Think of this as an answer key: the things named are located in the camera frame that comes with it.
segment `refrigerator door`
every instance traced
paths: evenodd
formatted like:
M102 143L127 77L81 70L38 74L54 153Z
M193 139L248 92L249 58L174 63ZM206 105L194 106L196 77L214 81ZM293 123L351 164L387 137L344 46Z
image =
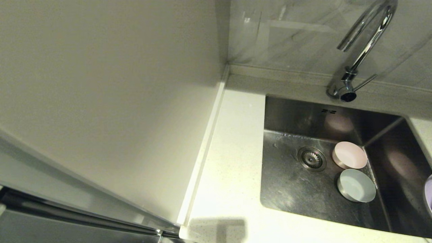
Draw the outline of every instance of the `refrigerator door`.
M0 242L158 243L159 238L44 218L8 209L0 217Z
M186 243L178 234L89 215L10 188L0 190L0 243Z

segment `faucet lever handle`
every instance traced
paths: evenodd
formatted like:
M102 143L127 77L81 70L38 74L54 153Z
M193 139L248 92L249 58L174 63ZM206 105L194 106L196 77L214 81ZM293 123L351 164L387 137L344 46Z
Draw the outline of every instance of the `faucet lever handle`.
M354 88L354 92L359 90L361 87L365 86L366 84L368 84L370 81L374 80L376 77L378 77L377 74L374 74L372 76L370 76L368 79L366 79L365 81L363 81L363 83L359 84L357 87Z

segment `chrome faucet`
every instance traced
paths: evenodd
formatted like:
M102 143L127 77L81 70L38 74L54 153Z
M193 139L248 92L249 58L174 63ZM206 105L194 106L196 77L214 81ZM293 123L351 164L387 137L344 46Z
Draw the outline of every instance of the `chrome faucet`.
M340 81L336 80L327 89L327 94L330 97L340 99L344 102L353 101L357 97L356 91L377 77L377 75L374 74L357 87L354 88L352 85L353 79L358 74L357 69L359 68L360 64L362 64L365 57L369 54L378 39L381 37L381 35L384 33L384 31L390 24L390 21L392 20L394 13L396 12L396 8L397 0L377 0L360 16L357 22L351 27L345 38L337 47L343 52L349 50L349 48L354 44L358 36L363 32L363 30L368 26L368 24L379 13L382 12L382 17L379 22L378 28L373 33L368 43L360 51L354 64L351 67L345 67L345 74L340 79Z

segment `sink basin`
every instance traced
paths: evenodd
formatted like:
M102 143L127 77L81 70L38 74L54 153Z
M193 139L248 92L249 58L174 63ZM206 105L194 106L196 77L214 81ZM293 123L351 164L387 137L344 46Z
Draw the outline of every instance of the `sink basin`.
M359 145L360 169L375 183L368 203L337 189L342 168L331 153L340 141ZM423 200L431 167L400 116L266 97L261 203L267 208L343 224L432 237Z

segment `white countertop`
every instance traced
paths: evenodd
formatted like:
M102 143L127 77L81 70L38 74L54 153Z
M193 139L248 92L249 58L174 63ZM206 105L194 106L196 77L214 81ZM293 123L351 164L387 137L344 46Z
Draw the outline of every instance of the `white countertop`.
M303 84L286 81L240 75L230 77L189 224L181 228L180 236L198 243L432 242L420 237L277 211L261 205L265 94L342 106L342 103L325 95L324 87L309 85L306 88ZM359 92L355 102L343 106L409 118L431 161L430 103Z

